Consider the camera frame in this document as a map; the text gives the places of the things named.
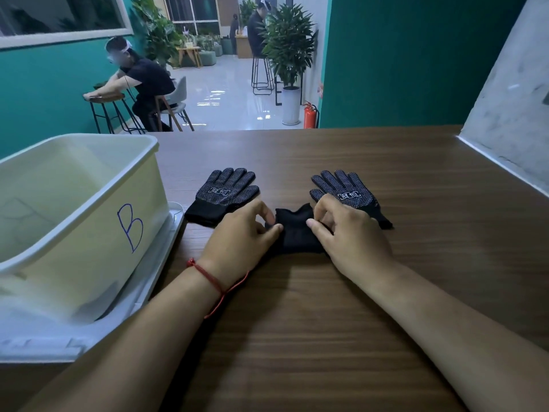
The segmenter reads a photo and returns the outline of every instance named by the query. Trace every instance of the white glossy floor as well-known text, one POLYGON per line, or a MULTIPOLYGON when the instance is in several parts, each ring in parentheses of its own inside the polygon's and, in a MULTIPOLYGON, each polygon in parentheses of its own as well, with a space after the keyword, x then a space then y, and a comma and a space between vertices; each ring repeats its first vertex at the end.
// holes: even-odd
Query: white glossy floor
MULTIPOLYGON (((269 96, 253 94, 251 63, 251 59, 223 55, 217 58, 214 66, 171 70, 176 80, 187 76, 186 110, 196 131, 303 128, 303 107, 301 122, 285 126, 282 124, 282 106, 275 105, 275 92, 269 96)), ((260 72, 259 78, 266 81, 264 72, 260 72)))

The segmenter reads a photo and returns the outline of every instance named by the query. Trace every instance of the black pants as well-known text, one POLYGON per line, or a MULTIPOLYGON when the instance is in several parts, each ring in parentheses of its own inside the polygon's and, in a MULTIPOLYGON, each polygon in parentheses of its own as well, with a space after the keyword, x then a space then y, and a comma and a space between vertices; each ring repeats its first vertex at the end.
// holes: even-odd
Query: black pants
MULTIPOLYGON (((166 104, 160 101, 160 110, 166 110, 166 104)), ((145 130, 150 132, 160 131, 158 127, 158 118, 156 116, 156 103, 154 97, 143 98, 138 96, 132 107, 132 111, 141 120, 145 130)), ((170 127, 162 122, 162 131, 172 131, 170 127)))
POLYGON ((236 37, 231 37, 230 38, 230 43, 233 46, 233 55, 236 55, 237 54, 237 38, 236 37))

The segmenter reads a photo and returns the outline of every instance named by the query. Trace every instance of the glove cuff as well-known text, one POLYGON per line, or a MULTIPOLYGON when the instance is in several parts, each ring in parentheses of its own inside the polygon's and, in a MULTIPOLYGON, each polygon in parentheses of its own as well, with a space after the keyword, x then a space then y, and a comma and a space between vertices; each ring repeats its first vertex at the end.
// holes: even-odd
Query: glove cuff
POLYGON ((364 211, 366 214, 370 215, 371 218, 375 218, 379 222, 381 229, 392 229, 393 223, 390 222, 385 216, 381 213, 380 206, 371 206, 364 205, 363 207, 358 207, 359 210, 364 211))
POLYGON ((185 218, 205 227, 216 227, 228 212, 230 211, 225 205, 212 204, 197 198, 185 212, 185 218))

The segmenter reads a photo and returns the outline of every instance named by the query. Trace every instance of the folded black fabric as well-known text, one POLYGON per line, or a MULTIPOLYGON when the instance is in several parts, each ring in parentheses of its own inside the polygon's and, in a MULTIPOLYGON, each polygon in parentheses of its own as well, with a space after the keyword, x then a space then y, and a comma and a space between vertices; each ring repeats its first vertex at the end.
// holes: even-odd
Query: folded black fabric
MULTIPOLYGON (((276 224, 282 224, 284 230, 268 250, 264 260, 280 254, 324 253, 319 239, 306 224, 307 219, 313 218, 311 204, 305 204, 295 212, 277 208, 275 218, 276 224)), ((265 227, 269 229, 272 226, 265 224, 265 227)))
POLYGON ((381 229, 393 228, 391 223, 381 213, 381 207, 374 195, 364 186, 354 172, 348 175, 342 170, 335 171, 335 177, 327 170, 321 172, 321 176, 312 176, 312 181, 320 189, 310 191, 312 199, 318 202, 324 194, 332 194, 342 203, 366 212, 370 217, 379 222, 381 229))
POLYGON ((189 222, 216 227, 225 214, 236 211, 259 193, 258 186, 250 185, 254 179, 255 173, 243 167, 213 171, 196 193, 196 200, 185 212, 185 217, 189 222))

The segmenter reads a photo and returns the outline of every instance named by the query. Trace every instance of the white plastic container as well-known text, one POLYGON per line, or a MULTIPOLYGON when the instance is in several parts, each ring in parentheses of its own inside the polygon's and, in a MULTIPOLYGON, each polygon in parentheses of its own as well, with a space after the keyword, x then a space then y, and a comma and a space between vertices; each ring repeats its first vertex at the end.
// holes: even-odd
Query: white plastic container
POLYGON ((0 160, 0 298, 99 318, 168 216, 157 150, 152 136, 67 134, 0 160))

